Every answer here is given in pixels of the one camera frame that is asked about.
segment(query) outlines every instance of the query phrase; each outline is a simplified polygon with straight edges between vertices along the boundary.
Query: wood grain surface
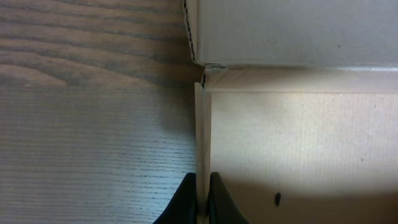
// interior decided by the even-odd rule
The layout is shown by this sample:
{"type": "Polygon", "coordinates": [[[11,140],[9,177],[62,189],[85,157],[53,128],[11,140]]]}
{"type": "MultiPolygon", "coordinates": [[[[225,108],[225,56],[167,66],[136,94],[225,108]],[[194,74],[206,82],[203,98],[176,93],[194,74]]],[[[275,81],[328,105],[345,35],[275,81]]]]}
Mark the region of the wood grain surface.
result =
{"type": "Polygon", "coordinates": [[[195,171],[180,0],[0,0],[0,223],[152,223],[195,171]]]}

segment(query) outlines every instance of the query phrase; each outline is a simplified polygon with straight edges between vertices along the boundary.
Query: cardboard flap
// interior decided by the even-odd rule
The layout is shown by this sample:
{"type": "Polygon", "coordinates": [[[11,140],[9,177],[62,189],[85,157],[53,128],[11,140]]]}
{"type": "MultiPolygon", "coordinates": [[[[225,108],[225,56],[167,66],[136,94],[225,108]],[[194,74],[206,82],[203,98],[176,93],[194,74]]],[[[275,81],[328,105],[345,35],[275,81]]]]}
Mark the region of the cardboard flap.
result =
{"type": "Polygon", "coordinates": [[[210,190],[211,95],[195,84],[195,119],[197,137],[197,223],[206,223],[210,190]]]}
{"type": "Polygon", "coordinates": [[[398,1],[198,0],[197,59],[222,65],[396,67],[398,1]]]}
{"type": "Polygon", "coordinates": [[[398,70],[207,69],[208,91],[398,93],[398,70]]]}

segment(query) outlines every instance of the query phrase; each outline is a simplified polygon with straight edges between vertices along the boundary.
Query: dark spot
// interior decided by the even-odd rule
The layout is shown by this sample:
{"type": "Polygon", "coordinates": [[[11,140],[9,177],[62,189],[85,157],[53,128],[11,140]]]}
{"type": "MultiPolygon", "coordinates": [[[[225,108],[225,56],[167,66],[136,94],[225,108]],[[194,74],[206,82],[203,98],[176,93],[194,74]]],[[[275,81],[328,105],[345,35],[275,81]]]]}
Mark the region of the dark spot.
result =
{"type": "Polygon", "coordinates": [[[280,195],[279,192],[275,194],[275,205],[276,205],[276,207],[278,207],[279,204],[280,204],[280,197],[281,197],[281,195],[280,195]]]}

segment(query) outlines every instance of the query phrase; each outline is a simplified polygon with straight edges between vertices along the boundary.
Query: box lid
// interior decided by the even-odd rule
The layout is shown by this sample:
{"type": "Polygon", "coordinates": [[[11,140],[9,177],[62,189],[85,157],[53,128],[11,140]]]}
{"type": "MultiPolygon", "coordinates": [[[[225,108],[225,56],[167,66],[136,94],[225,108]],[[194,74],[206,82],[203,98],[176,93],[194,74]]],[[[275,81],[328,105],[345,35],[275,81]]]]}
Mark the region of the box lid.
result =
{"type": "Polygon", "coordinates": [[[396,67],[393,0],[187,0],[200,64],[396,67]]]}

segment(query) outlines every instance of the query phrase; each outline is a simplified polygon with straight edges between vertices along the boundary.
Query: beige cardboard panel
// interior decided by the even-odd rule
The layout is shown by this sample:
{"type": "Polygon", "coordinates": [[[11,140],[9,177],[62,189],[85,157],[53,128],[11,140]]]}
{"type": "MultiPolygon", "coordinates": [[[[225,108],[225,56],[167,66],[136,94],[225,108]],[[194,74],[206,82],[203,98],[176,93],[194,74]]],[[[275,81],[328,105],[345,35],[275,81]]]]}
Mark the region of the beige cardboard panel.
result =
{"type": "Polygon", "coordinates": [[[206,74],[208,91],[398,93],[398,70],[249,67],[206,74]]]}
{"type": "Polygon", "coordinates": [[[200,59],[223,65],[398,66],[396,0],[200,0],[200,59]]]}
{"type": "Polygon", "coordinates": [[[210,190],[211,95],[199,83],[195,84],[197,138],[197,214],[199,224],[207,214],[210,190]]]}
{"type": "Polygon", "coordinates": [[[211,100],[211,171],[252,224],[397,223],[398,95],[216,92],[211,100]]]}

